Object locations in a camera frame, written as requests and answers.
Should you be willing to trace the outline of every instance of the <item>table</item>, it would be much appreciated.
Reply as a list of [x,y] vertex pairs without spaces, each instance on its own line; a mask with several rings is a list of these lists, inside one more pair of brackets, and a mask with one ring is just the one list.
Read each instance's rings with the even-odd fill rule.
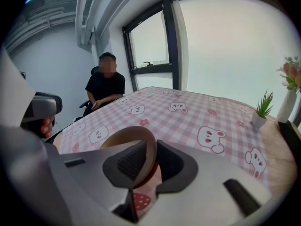
[[[176,90],[168,90],[164,88],[156,88],[152,87],[152,90],[159,89],[160,90],[160,96],[168,95],[170,96],[172,93],[176,95],[182,95],[182,91],[176,91]],[[142,89],[140,91],[137,91],[131,95],[128,95],[127,97],[123,98],[122,101],[127,100],[127,98],[133,98],[137,96],[141,96],[142,93],[148,92],[149,88]],[[218,102],[218,98],[211,97],[212,100],[210,102]],[[252,108],[249,105],[246,105],[241,102],[233,101],[235,103],[247,106]],[[170,109],[170,111],[179,112],[176,109]],[[296,127],[293,125],[294,129],[298,133],[299,136],[300,133],[296,129]],[[269,188],[273,194],[282,194],[287,189],[290,188],[292,183],[294,182],[294,179],[297,176],[297,166],[294,161],[293,155],[286,144],[285,140],[281,136],[279,132],[279,128],[277,123],[275,122],[274,118],[268,117],[267,123],[260,129],[261,139],[263,144],[265,145],[265,154],[266,159],[268,161],[267,163],[267,170],[269,172]],[[60,151],[60,146],[63,138],[63,132],[61,132],[54,140],[54,145],[58,148],[58,151]]]

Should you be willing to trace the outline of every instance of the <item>white pot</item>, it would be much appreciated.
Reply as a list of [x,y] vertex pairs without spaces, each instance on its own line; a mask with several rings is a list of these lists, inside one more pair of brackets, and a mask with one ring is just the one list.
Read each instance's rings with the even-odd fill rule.
[[251,122],[254,127],[260,128],[267,122],[267,119],[259,117],[256,111],[254,111]]
[[292,113],[293,107],[295,106],[296,99],[297,99],[296,91],[289,90],[278,112],[276,121],[283,122],[283,123],[287,122],[289,116]]

